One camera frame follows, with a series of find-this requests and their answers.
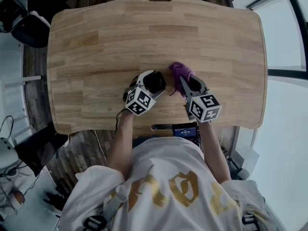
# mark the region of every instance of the black buckle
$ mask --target black buckle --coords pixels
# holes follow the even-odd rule
[[[259,224],[258,224],[254,215],[252,215],[252,214],[243,215],[242,222],[243,222],[244,225],[255,224],[255,226],[257,228],[256,231],[260,231],[260,226],[259,226]]]
[[[91,231],[101,231],[106,227],[107,221],[102,216],[92,216],[85,220],[83,226]]]

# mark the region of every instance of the glass panel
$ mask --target glass panel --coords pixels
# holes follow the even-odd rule
[[[263,25],[268,69],[305,71],[303,40],[289,0],[270,0],[254,9]]]
[[[308,0],[298,0],[299,6],[306,21],[308,21]]]

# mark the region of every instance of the forearm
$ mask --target forearm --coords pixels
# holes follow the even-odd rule
[[[199,123],[204,160],[219,184],[231,180],[227,161],[209,122]]]
[[[106,166],[120,171],[124,178],[128,178],[130,156],[132,151],[134,114],[123,111],[115,137],[111,143]]]

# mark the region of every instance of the white t-shirt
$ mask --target white t-shirt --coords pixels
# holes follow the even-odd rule
[[[220,185],[203,157],[192,142],[163,137],[133,149],[127,181],[114,169],[88,168],[64,206],[60,231],[83,230],[84,221],[102,214],[119,185],[128,200],[108,223],[110,230],[249,230],[242,223],[247,213],[255,215],[261,230],[275,230],[256,183]]]

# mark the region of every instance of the shirt sleeve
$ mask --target shirt sleeve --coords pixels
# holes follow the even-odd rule
[[[228,180],[221,184],[227,194],[239,203],[243,215],[253,214],[261,230],[274,231],[276,225],[265,209],[265,200],[253,180]]]
[[[89,167],[69,196],[60,219],[61,231],[82,230],[84,221],[103,210],[103,202],[125,182],[123,175],[104,166]]]

